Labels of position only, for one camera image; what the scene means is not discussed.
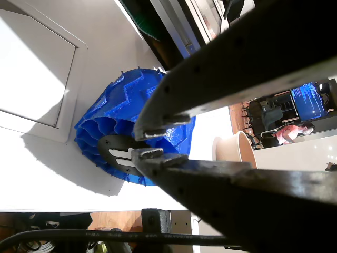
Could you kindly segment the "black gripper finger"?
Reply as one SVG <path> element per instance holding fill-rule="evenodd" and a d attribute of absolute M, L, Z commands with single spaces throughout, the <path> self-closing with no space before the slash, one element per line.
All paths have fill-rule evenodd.
<path fill-rule="evenodd" d="M 131 153 L 138 171 L 249 252 L 336 252 L 336 174 Z"/>
<path fill-rule="evenodd" d="M 336 1 L 265 1 L 171 70 L 147 101 L 135 139 L 224 106 L 336 75 Z"/>

